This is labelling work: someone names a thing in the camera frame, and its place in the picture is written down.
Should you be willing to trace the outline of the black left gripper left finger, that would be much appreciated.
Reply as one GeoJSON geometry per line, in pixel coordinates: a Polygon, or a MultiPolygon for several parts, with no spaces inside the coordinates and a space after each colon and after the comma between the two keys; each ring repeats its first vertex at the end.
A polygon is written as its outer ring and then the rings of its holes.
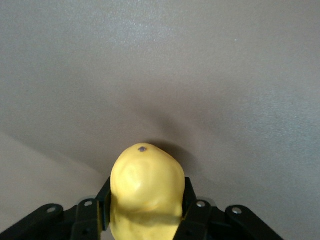
{"type": "Polygon", "coordinates": [[[94,198],[81,201],[76,208],[72,240],[100,240],[110,224],[111,179],[108,178],[94,198]]]}

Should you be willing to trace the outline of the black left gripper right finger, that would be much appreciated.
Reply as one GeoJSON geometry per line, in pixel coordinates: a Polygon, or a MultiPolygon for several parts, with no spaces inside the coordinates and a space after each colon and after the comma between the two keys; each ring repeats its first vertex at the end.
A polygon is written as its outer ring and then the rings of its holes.
{"type": "Polygon", "coordinates": [[[204,199],[197,199],[189,177],[185,178],[182,210],[182,221],[173,239],[206,240],[212,206],[204,199]]]}

